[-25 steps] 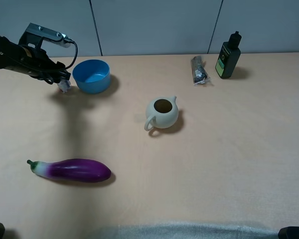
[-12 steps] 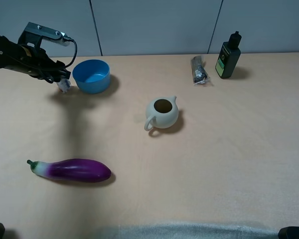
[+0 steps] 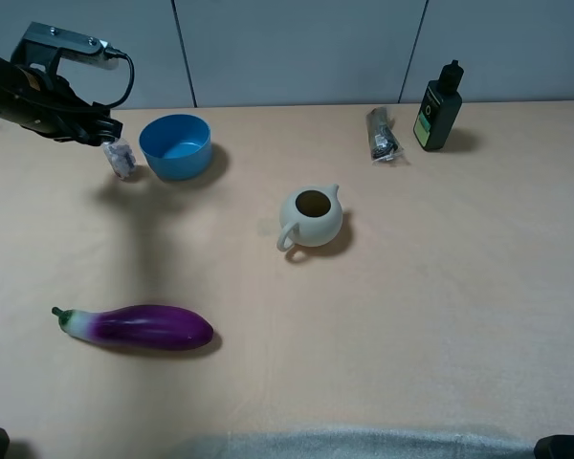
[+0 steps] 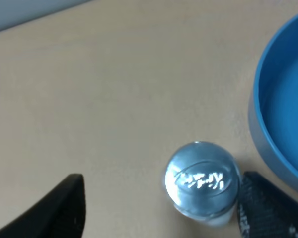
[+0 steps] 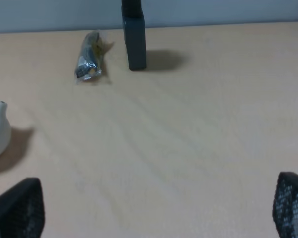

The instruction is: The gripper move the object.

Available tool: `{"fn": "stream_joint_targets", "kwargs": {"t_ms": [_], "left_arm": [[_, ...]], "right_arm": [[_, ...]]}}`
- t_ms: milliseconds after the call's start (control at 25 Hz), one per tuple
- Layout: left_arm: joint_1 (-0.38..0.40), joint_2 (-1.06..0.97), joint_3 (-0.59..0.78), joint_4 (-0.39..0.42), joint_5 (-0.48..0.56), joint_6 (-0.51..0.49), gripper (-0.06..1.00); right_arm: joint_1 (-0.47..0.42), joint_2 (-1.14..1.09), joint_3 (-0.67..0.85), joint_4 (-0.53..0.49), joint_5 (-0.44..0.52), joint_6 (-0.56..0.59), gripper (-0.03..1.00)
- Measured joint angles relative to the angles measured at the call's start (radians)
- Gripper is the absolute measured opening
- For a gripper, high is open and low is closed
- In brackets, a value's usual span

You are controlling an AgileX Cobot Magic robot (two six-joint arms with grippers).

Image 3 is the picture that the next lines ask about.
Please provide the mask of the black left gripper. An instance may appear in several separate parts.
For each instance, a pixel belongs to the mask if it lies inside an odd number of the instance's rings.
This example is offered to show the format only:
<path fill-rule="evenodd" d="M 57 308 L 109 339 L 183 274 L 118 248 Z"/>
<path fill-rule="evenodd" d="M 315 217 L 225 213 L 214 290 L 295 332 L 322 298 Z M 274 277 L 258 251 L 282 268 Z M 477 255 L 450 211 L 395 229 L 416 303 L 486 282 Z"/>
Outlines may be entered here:
<path fill-rule="evenodd" d="M 0 57 L 0 119 L 56 142 L 101 146 L 121 138 L 123 125 L 110 110 L 86 102 L 59 74 L 24 67 Z"/>

